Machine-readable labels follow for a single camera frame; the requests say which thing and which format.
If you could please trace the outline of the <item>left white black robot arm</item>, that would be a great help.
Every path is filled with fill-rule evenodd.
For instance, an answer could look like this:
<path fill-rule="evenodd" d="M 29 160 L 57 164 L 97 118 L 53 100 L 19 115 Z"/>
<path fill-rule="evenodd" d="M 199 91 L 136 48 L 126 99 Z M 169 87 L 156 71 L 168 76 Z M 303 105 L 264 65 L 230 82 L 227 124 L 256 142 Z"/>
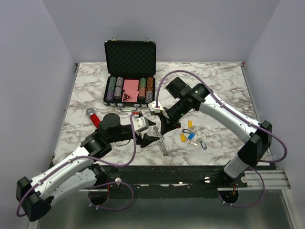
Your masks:
<path fill-rule="evenodd" d="M 124 164 L 114 164 L 102 158 L 112 150 L 112 143 L 132 140 L 133 147 L 142 148 L 159 140 L 158 137 L 145 133 L 156 123 L 147 119 L 141 112 L 132 112 L 130 124 L 122 125 L 120 117 L 115 113 L 106 114 L 98 123 L 97 129 L 87 136 L 61 162 L 33 178 L 22 177 L 17 181 L 16 209 L 18 217 L 27 217 L 29 221 L 37 221 L 46 215 L 51 207 L 62 197 L 83 188 L 102 188 L 107 174 L 98 165 L 102 162 L 116 168 L 129 166 L 136 155 L 133 151 L 131 159 Z"/>

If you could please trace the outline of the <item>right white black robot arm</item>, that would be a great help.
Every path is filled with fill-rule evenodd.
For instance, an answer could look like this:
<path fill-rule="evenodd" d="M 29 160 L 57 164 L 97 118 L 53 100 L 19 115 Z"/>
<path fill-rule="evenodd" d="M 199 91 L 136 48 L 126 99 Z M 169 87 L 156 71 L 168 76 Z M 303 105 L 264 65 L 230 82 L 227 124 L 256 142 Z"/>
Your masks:
<path fill-rule="evenodd" d="M 180 119 L 194 109 L 224 125 L 244 143 L 219 175 L 223 186 L 230 187 L 245 169 L 256 166 L 270 147 L 272 125 L 268 121 L 260 123 L 224 102 L 218 103 L 218 97 L 212 97 L 202 83 L 190 87 L 176 77 L 166 86 L 166 90 L 173 98 L 177 98 L 178 102 L 169 109 L 165 108 L 159 115 L 162 135 L 180 128 Z"/>

